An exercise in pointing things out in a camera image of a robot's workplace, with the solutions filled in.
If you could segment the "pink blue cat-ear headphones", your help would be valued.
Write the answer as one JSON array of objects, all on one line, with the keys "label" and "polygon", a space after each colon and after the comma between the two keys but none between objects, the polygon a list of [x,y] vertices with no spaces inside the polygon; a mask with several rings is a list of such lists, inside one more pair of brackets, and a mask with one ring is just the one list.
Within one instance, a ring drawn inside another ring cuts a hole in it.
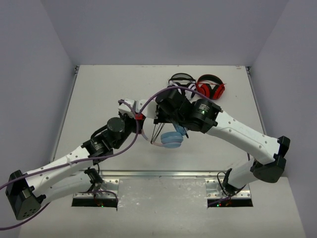
[{"label": "pink blue cat-ear headphones", "polygon": [[188,129],[178,124],[173,124],[173,126],[175,131],[163,133],[160,136],[160,143],[154,142],[154,139],[148,139],[143,130],[141,130],[141,135],[146,141],[149,141],[154,146],[164,147],[168,149],[178,148],[181,146],[184,140],[184,136],[186,136],[187,138],[189,137],[187,133]]}]

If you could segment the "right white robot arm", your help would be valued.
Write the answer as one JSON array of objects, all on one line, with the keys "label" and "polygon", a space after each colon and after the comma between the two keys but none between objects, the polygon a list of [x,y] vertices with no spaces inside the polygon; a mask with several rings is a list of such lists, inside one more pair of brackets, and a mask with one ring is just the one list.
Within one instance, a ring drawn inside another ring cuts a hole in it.
[{"label": "right white robot arm", "polygon": [[262,134],[234,119],[217,104],[207,99],[190,102],[177,89],[164,90],[155,102],[166,121],[220,138],[253,157],[225,172],[221,188],[227,195],[257,180],[276,183],[284,173],[285,155],[290,146],[288,137]]}]

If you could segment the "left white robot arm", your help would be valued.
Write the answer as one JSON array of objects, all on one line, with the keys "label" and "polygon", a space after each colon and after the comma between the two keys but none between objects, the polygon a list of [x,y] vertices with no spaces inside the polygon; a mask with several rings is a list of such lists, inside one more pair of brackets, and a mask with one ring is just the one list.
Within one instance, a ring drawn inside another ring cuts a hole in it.
[{"label": "left white robot arm", "polygon": [[114,150],[130,134],[138,134],[143,121],[142,114],[120,114],[65,156],[32,171],[12,172],[5,194],[16,220],[29,219],[42,207],[69,194],[99,190],[104,182],[94,166],[116,156]]}]

